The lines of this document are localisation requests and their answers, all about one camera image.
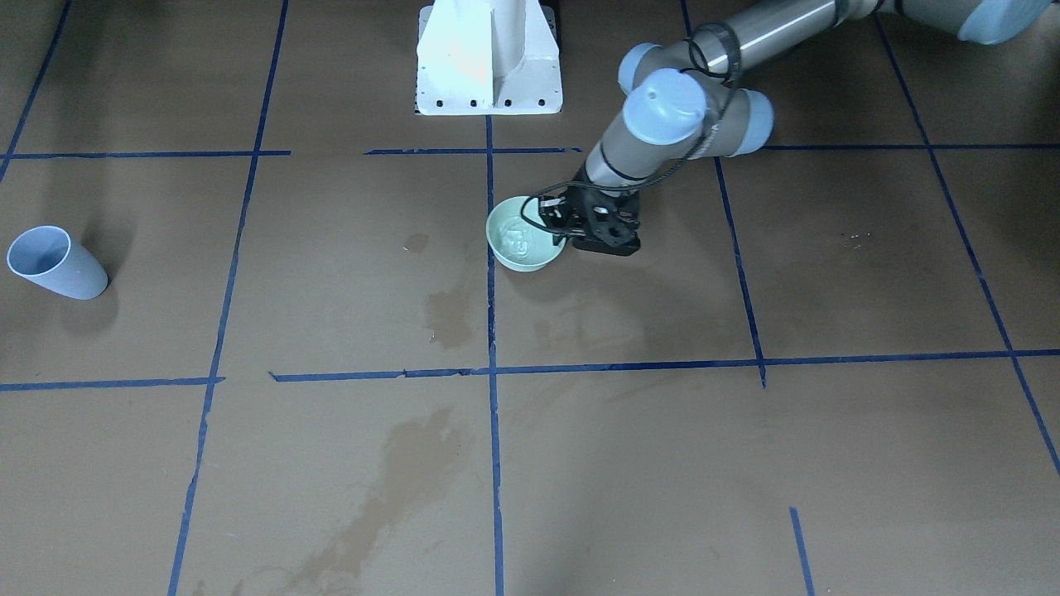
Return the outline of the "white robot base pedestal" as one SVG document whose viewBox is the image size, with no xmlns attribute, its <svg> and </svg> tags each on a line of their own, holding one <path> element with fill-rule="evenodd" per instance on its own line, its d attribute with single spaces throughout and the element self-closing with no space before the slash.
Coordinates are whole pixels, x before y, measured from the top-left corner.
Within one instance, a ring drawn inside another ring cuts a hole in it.
<svg viewBox="0 0 1060 596">
<path fill-rule="evenodd" d="M 414 107 L 428 117 L 559 113 L 556 1 L 434 1 L 419 12 Z"/>
</svg>

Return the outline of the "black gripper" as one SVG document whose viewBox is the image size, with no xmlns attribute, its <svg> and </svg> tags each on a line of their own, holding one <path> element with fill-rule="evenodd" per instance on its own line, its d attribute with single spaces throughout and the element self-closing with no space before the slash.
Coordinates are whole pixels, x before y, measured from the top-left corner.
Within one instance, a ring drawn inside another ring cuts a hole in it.
<svg viewBox="0 0 1060 596">
<path fill-rule="evenodd" d="M 538 197 L 542 226 L 560 248 L 569 240 L 581 252 L 628 257 L 638 252 L 640 193 L 610 196 L 575 186 L 561 197 Z"/>
</svg>

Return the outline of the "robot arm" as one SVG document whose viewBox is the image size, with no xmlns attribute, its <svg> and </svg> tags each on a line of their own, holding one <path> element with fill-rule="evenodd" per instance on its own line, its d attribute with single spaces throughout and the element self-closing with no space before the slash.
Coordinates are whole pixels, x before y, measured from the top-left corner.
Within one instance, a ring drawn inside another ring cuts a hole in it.
<svg viewBox="0 0 1060 596">
<path fill-rule="evenodd" d="M 765 146 L 773 106 L 746 89 L 747 71 L 876 12 L 983 46 L 1009 41 L 1045 1 L 759 1 L 677 43 L 634 46 L 619 65 L 624 104 L 571 181 L 525 199 L 519 218 L 561 246 L 628 256 L 640 249 L 639 194 L 704 157 Z"/>
</svg>

